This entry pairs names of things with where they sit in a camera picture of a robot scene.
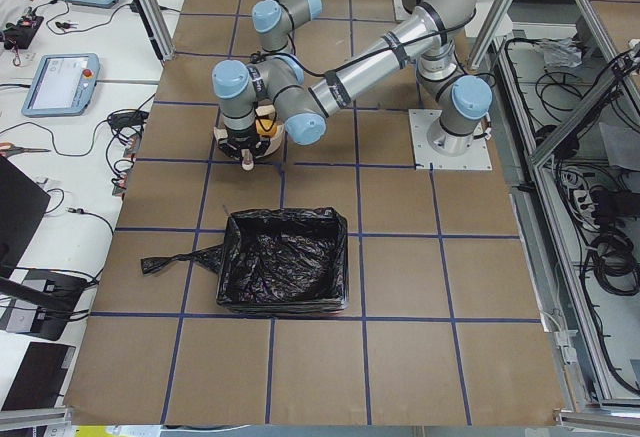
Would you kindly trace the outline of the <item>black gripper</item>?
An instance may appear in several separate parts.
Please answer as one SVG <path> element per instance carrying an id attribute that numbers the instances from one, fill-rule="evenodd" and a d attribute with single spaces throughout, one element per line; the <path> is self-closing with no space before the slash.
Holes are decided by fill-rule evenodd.
<path id="1" fill-rule="evenodd" d="M 229 158 L 241 161 L 249 153 L 253 158 L 267 154 L 271 138 L 260 136 L 256 127 L 244 130 L 218 129 L 218 148 Z"/>

